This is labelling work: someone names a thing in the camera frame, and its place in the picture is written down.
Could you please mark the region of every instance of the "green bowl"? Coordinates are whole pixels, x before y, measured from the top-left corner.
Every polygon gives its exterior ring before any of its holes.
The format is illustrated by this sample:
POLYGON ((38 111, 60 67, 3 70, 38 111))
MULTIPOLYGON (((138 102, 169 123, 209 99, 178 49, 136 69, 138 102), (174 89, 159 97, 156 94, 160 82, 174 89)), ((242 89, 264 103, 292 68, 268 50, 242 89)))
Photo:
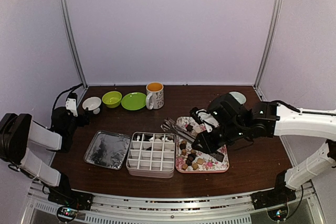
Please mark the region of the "green bowl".
POLYGON ((116 108, 121 103, 122 94, 118 91, 106 93, 101 99, 108 108, 116 108))

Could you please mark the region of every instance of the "brown tabletop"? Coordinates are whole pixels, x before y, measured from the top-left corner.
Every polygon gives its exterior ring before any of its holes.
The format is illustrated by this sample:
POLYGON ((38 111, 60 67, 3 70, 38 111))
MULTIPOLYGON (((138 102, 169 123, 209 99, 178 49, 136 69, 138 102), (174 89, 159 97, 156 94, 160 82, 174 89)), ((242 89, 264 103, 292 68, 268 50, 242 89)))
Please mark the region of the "brown tabletop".
MULTIPOLYGON (((123 95, 145 93, 145 86, 90 87, 84 99, 102 97, 112 90, 118 90, 123 95)), ((93 136, 99 130, 127 135, 136 131, 162 132, 160 125, 165 118, 176 120, 179 116, 188 116, 191 108, 206 108, 218 95, 230 91, 243 93, 248 109, 259 101, 252 87, 165 86, 165 104, 159 110, 144 108, 127 111, 122 106, 115 109, 105 107, 97 117, 91 119, 90 125, 77 129, 71 151, 57 153, 52 167, 68 175, 73 189, 131 197, 219 196, 274 187, 276 175, 291 167, 278 137, 258 138, 254 145, 237 151, 235 149, 249 143, 240 140, 229 146, 230 168, 219 174, 182 174, 175 170, 170 179, 136 177, 129 175, 125 164, 121 170, 111 170, 87 164, 83 160, 93 136)))

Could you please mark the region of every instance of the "pink floral tray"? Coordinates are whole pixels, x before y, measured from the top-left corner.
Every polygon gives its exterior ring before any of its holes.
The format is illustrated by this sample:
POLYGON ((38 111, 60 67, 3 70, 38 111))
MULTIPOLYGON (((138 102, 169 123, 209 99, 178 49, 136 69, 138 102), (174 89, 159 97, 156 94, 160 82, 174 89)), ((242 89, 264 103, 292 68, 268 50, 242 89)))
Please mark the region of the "pink floral tray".
MULTIPOLYGON (((202 132, 205 130, 205 126, 203 124, 199 125, 195 122, 195 120, 190 116, 182 116, 176 120, 176 124, 185 128, 188 124, 193 126, 193 130, 191 132, 192 135, 196 136, 197 132, 202 132)), ((211 157, 208 154, 203 152, 197 152, 197 157, 204 159, 204 163, 202 165, 198 165, 198 169, 193 170, 191 166, 189 166, 186 170, 182 170, 182 166, 185 164, 186 158, 191 151, 191 144, 187 142, 186 150, 187 154, 183 156, 180 150, 180 143, 183 141, 183 138, 177 136, 176 137, 176 162, 175 167, 180 173, 223 173, 229 169, 229 159, 227 156, 226 146, 224 145, 220 149, 219 152, 224 154, 223 162, 218 162, 215 158, 211 157)))

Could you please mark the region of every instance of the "tin lid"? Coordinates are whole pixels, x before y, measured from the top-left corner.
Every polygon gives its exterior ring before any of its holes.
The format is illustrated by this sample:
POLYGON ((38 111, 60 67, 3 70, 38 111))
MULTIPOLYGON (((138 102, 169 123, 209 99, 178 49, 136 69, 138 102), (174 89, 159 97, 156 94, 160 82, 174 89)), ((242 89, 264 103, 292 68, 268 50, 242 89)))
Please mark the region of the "tin lid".
POLYGON ((98 131, 84 156, 89 164, 119 170, 130 147, 131 137, 124 134, 98 131))

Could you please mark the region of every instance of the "green plate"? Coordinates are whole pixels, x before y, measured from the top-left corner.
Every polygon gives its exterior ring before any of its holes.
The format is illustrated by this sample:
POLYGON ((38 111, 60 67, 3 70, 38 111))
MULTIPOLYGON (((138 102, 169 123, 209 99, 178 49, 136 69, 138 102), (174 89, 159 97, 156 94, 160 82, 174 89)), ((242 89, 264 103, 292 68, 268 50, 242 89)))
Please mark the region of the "green plate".
POLYGON ((127 110, 139 110, 146 106, 146 95, 144 93, 129 93, 124 96, 121 105, 127 110))

